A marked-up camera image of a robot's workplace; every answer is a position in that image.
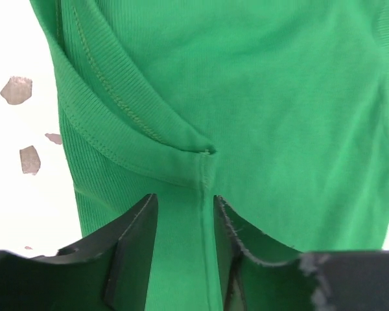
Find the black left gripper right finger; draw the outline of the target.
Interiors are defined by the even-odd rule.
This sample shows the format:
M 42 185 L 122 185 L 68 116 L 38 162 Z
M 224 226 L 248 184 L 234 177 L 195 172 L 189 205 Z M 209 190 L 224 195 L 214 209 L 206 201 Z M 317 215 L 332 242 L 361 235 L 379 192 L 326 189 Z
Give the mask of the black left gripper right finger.
M 389 251 L 286 252 L 213 198 L 225 310 L 389 310 Z

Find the green tank top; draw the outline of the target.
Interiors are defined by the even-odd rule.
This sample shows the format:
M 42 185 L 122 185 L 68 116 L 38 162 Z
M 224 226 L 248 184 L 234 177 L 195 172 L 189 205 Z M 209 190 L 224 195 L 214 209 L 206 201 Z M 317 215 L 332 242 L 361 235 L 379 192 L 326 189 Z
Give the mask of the green tank top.
M 33 1 L 83 235 L 158 196 L 147 310 L 222 310 L 244 255 L 379 250 L 389 1 Z

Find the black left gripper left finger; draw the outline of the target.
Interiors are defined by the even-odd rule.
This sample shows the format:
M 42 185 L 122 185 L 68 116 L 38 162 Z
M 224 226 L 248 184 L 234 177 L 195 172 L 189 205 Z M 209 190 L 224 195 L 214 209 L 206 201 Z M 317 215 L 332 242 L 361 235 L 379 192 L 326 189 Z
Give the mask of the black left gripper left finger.
M 53 257 L 0 250 L 0 311 L 144 310 L 157 222 L 148 194 Z

